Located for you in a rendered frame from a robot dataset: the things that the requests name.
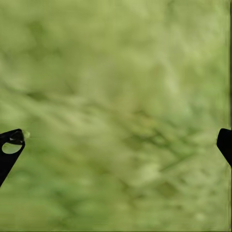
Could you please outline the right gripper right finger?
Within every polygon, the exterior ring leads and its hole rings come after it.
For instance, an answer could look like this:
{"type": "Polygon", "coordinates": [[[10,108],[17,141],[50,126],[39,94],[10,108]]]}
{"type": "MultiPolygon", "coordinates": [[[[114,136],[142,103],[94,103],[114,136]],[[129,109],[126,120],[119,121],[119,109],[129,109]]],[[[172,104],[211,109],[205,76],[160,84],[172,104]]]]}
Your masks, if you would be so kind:
{"type": "Polygon", "coordinates": [[[217,146],[232,167],[232,130],[220,129],[217,146]]]}

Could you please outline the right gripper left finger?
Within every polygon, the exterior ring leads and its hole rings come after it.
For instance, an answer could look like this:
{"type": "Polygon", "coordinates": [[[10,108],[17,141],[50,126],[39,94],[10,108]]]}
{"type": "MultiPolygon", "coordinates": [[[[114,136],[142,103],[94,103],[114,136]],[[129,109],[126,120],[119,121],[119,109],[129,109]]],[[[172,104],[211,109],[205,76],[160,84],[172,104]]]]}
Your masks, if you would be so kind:
{"type": "Polygon", "coordinates": [[[30,133],[21,129],[0,134],[0,186],[25,147],[30,133]]]}

